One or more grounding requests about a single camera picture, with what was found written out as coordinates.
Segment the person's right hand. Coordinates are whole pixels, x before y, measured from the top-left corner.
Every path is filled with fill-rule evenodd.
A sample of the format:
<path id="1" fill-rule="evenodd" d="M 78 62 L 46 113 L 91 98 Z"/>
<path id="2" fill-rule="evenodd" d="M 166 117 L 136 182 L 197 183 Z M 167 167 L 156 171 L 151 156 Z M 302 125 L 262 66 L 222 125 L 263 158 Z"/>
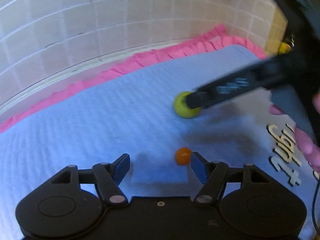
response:
<path id="1" fill-rule="evenodd" d="M 319 93 L 313 98 L 313 105 L 319 113 Z M 281 109 L 275 105 L 269 107 L 269 112 L 273 115 L 285 114 Z M 319 173 L 320 167 L 320 153 L 319 147 L 313 143 L 311 138 L 303 132 L 298 126 L 295 127 L 296 144 L 299 150 L 303 153 L 305 159 L 310 163 L 313 170 Z"/>

